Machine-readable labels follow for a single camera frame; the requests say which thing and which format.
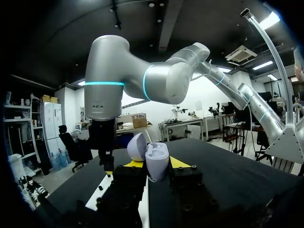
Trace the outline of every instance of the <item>office chair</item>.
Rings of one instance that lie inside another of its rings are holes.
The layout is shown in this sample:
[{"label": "office chair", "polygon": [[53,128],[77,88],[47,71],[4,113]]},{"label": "office chair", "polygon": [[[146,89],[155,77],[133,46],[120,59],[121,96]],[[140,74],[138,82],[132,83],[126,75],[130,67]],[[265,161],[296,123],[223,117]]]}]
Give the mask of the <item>office chair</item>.
[{"label": "office chair", "polygon": [[272,157],[271,155],[265,154],[265,150],[269,147],[269,142],[268,142],[268,137],[265,132],[258,132],[257,133],[257,138],[256,138],[256,143],[258,145],[261,145],[260,151],[255,151],[255,156],[256,156],[256,161],[260,161],[264,158],[270,161],[270,164],[272,165]]},{"label": "office chair", "polygon": [[72,161],[75,161],[75,166],[72,168],[72,172],[75,172],[78,166],[84,166],[85,163],[88,163],[88,156],[86,151],[82,150],[78,143],[76,143],[70,133],[67,133],[67,126],[62,125],[59,126],[59,137],[63,144],[66,146],[66,150],[68,152],[68,156]]}]

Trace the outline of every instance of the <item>door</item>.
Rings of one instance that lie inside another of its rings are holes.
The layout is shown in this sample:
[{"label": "door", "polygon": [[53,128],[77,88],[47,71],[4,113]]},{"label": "door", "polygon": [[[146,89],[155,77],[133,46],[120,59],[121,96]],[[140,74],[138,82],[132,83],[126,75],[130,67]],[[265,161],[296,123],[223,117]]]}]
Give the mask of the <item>door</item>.
[{"label": "door", "polygon": [[55,128],[55,137],[59,137],[59,126],[62,125],[62,116],[61,116],[61,104],[54,105],[54,128]]},{"label": "door", "polygon": [[48,151],[50,152],[50,156],[53,155],[55,156],[56,154],[58,154],[58,144],[57,144],[57,139],[49,139],[47,140],[47,147],[48,147]]},{"label": "door", "polygon": [[63,144],[63,142],[61,141],[60,138],[56,138],[57,140],[57,145],[58,148],[61,150],[61,152],[63,153],[64,151],[66,151],[66,146]]},{"label": "door", "polygon": [[53,104],[54,103],[50,103],[50,102],[45,102],[43,105],[43,109],[44,109],[44,127],[45,127],[45,134],[47,139],[53,139],[56,138],[58,136],[56,136],[55,133],[55,128],[54,128],[54,109],[53,109]]}]

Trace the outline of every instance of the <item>blue water bottle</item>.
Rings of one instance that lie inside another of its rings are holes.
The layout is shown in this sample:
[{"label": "blue water bottle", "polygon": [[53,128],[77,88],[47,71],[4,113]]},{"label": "blue water bottle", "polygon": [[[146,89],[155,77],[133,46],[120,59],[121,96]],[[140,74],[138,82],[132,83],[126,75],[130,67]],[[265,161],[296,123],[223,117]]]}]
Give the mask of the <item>blue water bottle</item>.
[{"label": "blue water bottle", "polygon": [[66,157],[66,161],[67,161],[67,163],[68,163],[68,164],[71,164],[71,163],[72,163],[72,161],[71,161],[70,157],[68,156],[68,152],[67,152],[67,150],[65,151],[64,155],[65,155],[65,157]]},{"label": "blue water bottle", "polygon": [[55,171],[59,171],[61,170],[61,167],[60,167],[60,164],[58,162],[58,159],[57,159],[57,156],[54,156],[53,153],[51,153],[52,156],[51,156],[51,164],[52,164],[52,167]]},{"label": "blue water bottle", "polygon": [[59,163],[61,165],[62,168],[67,166],[67,158],[62,154],[61,149],[58,149],[59,153],[58,153],[58,158],[59,158]]}]

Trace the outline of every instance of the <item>cardboard box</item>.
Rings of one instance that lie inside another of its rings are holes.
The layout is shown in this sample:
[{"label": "cardboard box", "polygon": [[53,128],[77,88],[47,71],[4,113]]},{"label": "cardboard box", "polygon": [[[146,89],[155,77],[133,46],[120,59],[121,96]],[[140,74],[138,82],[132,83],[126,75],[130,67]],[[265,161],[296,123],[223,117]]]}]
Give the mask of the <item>cardboard box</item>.
[{"label": "cardboard box", "polygon": [[42,97],[42,102],[51,102],[51,101],[50,101],[49,98],[43,96],[43,97]]},{"label": "cardboard box", "polygon": [[51,98],[50,98],[50,101],[51,101],[52,103],[57,103],[57,102],[58,102],[58,98],[57,98],[57,97],[51,97]]},{"label": "cardboard box", "polygon": [[132,115],[133,127],[146,127],[147,126],[147,118],[146,113],[138,113]]}]

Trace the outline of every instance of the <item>black chair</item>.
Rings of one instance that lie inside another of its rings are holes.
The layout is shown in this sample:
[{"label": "black chair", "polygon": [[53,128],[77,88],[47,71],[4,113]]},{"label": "black chair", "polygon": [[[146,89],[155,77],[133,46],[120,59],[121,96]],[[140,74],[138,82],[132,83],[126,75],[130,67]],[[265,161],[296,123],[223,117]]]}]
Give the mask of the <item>black chair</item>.
[{"label": "black chair", "polygon": [[[272,108],[272,110],[278,114],[278,108],[277,104],[275,101],[269,101],[271,99],[271,92],[265,92],[265,93],[258,93],[266,102],[267,104]],[[264,158],[270,161],[270,164],[272,165],[272,157],[268,154],[265,154],[265,150],[269,147],[269,141],[268,137],[265,132],[258,132],[257,133],[257,138],[256,138],[256,143],[258,145],[261,145],[260,151],[255,151],[255,157],[256,161],[260,161]]]},{"label": "black chair", "polygon": [[83,148],[81,148],[79,144],[73,140],[70,133],[67,133],[67,126],[59,126],[59,133],[61,141],[66,146],[68,156],[72,161],[76,162],[75,166],[72,168],[72,172],[75,172],[74,169],[76,169],[79,165],[84,166],[85,163],[88,163],[89,160],[92,159],[90,159],[90,157],[92,157],[91,150],[84,150]]},{"label": "black chair", "polygon": [[255,151],[256,161],[259,162],[260,160],[266,158],[267,160],[269,159],[270,164],[272,165],[271,155],[265,154],[265,150],[269,147],[268,137],[267,137],[265,132],[258,132],[257,133],[256,143],[258,145],[261,145],[260,151]]}]

